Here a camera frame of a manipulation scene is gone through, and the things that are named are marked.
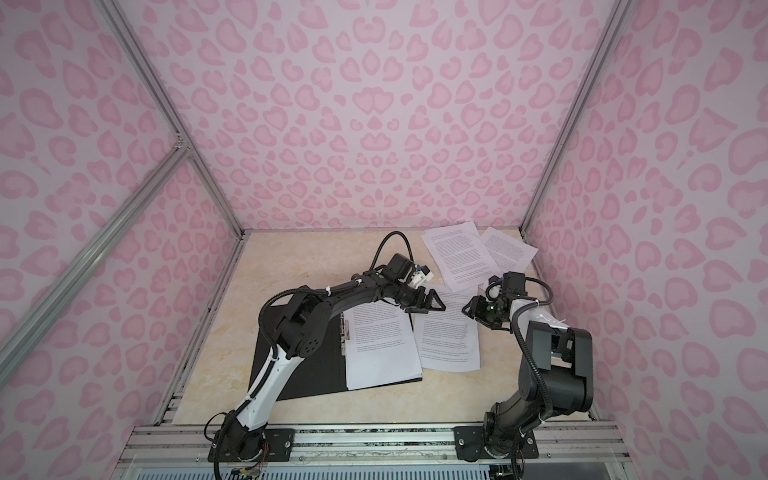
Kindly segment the large text sheet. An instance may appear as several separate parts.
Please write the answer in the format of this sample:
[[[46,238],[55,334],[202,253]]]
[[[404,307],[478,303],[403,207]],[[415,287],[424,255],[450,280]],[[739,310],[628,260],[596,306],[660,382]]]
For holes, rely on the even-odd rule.
[[[452,292],[476,289],[499,272],[473,222],[427,230],[422,240]]]

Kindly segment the paper sheet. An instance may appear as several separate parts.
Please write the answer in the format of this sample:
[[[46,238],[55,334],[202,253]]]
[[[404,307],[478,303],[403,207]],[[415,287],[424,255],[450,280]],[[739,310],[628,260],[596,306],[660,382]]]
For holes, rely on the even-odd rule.
[[[343,313],[345,375],[349,390],[422,379],[410,317],[383,301]]]

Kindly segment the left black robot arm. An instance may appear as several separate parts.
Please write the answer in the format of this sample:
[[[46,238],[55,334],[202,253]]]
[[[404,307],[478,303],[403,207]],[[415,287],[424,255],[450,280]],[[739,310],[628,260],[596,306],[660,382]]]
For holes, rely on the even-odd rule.
[[[271,411],[301,362],[321,346],[331,320],[354,307],[390,299],[407,314],[443,312],[439,294],[423,285],[429,269],[396,254],[386,265],[355,274],[324,289],[308,286],[271,297],[258,315],[259,334],[269,351],[244,399],[227,412],[210,440],[208,461],[261,461],[267,456],[265,434]]]

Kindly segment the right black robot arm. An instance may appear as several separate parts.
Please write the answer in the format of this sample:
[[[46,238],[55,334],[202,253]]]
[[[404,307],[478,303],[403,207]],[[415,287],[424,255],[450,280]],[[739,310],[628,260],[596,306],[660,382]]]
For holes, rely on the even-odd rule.
[[[594,398],[592,336],[551,316],[554,299],[543,281],[523,273],[492,276],[485,293],[462,313],[491,329],[510,332],[522,353],[518,389],[495,403],[480,427],[453,429],[457,458],[509,460],[505,475],[520,478],[539,456],[534,430],[560,415],[590,410]]]

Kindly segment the text sheet right corner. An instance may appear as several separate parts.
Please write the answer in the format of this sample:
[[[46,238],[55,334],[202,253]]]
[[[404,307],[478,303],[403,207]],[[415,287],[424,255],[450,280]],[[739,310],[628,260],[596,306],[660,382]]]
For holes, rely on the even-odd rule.
[[[538,249],[515,237],[489,227],[481,241],[502,273],[525,273]]]

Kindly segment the aluminium frame post right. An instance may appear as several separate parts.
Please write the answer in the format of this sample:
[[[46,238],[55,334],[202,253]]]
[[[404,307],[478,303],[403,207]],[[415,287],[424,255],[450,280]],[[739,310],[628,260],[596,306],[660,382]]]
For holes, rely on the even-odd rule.
[[[567,147],[578,129],[581,118],[587,110],[590,98],[599,84],[600,77],[609,63],[626,24],[634,14],[636,4],[636,1],[631,0],[619,0],[613,3],[610,15],[607,18],[602,33],[598,37],[595,51],[586,64],[583,78],[580,80],[574,97],[570,102],[563,124],[545,162],[542,176],[533,192],[531,203],[523,217],[519,231],[524,241],[528,241],[532,234],[534,220],[544,202],[545,193],[552,181],[555,170],[563,159]]]

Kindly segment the aluminium frame post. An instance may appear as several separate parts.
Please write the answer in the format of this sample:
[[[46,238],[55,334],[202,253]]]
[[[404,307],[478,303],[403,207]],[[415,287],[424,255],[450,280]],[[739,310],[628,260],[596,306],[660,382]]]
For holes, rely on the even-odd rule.
[[[634,14],[636,4],[636,1],[631,0],[619,0],[613,3],[610,15],[607,18],[602,33],[598,37],[595,51],[586,64],[583,78],[580,80],[574,97],[570,102],[563,124],[545,162],[542,176],[533,192],[531,203],[523,217],[519,231],[524,241],[528,241],[532,234],[534,220],[544,202],[545,193],[552,181],[555,170],[563,159],[567,147],[578,129],[581,118],[587,110],[590,98],[599,84],[600,77],[609,63],[626,24]]]
[[[95,1],[95,5],[99,9],[106,24],[112,30],[117,42],[127,55],[127,58],[133,65],[133,68],[144,84],[147,93],[159,109],[161,116],[177,138],[178,143],[187,149],[192,167],[201,179],[202,184],[209,193],[214,205],[222,214],[235,236],[238,239],[242,239],[245,236],[245,229],[237,219],[223,190],[218,185],[211,169],[206,164],[203,155],[193,141],[189,129],[184,124],[176,105],[142,47],[138,35],[126,18],[119,2],[112,0],[97,0]]]

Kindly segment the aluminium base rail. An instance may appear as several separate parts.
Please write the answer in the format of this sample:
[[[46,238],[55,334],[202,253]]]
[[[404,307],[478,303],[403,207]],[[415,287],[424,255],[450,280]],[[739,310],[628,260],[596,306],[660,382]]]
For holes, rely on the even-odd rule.
[[[499,479],[507,458],[487,455],[478,423],[276,425],[262,463],[208,460],[200,425],[138,427],[114,479]],[[526,479],[635,479],[617,426],[549,422],[518,456]]]

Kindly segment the aluminium frame post left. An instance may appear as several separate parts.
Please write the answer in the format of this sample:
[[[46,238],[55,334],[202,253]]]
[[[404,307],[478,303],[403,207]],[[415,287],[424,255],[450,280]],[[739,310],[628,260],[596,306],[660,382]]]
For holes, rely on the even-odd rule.
[[[95,1],[95,5],[99,9],[106,24],[112,30],[117,42],[127,55],[127,58],[133,65],[133,68],[144,84],[147,93],[159,109],[161,116],[177,138],[178,143],[187,149],[192,167],[201,179],[202,184],[209,193],[214,205],[222,214],[235,236],[238,239],[242,239],[245,236],[245,229],[237,219],[223,190],[218,185],[211,169],[206,164],[203,155],[193,141],[189,129],[184,124],[176,105],[142,47],[138,35],[126,18],[119,2],[112,0],[97,0]]]

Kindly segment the aluminium frame strut left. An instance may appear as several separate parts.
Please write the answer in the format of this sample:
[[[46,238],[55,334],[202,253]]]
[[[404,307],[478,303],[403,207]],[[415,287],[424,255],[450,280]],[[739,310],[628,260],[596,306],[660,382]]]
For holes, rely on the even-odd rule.
[[[71,262],[63,275],[41,296],[1,346],[1,384],[6,385],[52,328],[62,311],[109,257],[138,217],[187,158],[189,146],[174,146],[141,186]]]

